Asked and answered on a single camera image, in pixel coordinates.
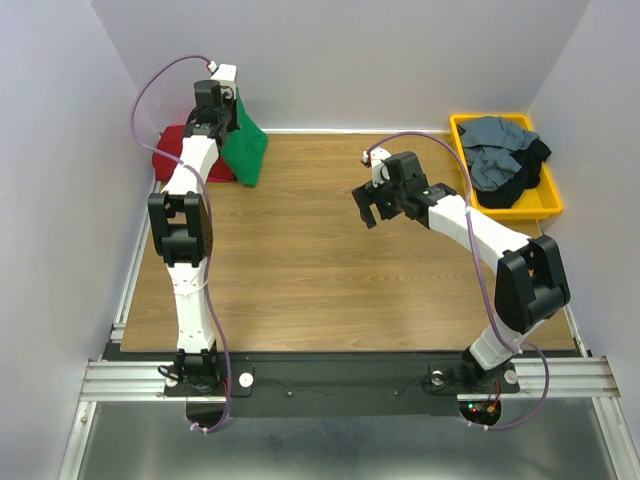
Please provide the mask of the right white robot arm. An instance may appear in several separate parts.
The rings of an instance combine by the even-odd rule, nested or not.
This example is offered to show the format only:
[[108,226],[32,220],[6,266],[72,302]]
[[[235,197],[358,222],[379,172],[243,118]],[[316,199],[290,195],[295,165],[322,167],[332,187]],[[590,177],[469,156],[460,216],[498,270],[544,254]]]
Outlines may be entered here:
[[470,251],[478,274],[489,268],[494,289],[480,287],[489,324],[464,351],[463,384],[482,390],[518,354],[527,337],[570,301],[559,246],[547,235],[537,238],[511,230],[479,210],[451,187],[429,184],[413,152],[364,152],[371,178],[352,191],[368,228],[403,214]]

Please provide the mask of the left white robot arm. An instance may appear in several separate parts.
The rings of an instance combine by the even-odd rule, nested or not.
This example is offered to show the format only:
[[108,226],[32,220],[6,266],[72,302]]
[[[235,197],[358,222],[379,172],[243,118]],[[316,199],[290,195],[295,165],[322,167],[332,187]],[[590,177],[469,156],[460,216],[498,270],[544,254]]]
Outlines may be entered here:
[[194,96],[179,162],[163,190],[149,196],[148,212],[154,247],[165,263],[176,304],[176,356],[165,378],[191,392],[210,394],[221,386],[223,371],[217,365],[206,300],[214,240],[206,180],[227,134],[238,128],[236,85],[233,80],[201,80],[194,84]]

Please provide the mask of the green t shirt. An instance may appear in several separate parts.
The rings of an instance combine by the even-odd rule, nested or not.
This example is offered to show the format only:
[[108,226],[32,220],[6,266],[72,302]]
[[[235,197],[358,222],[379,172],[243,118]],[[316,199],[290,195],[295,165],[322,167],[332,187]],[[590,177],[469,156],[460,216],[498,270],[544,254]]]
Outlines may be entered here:
[[221,175],[224,180],[256,187],[269,138],[251,118],[241,96],[237,98],[237,121],[239,129],[228,135],[221,150]]

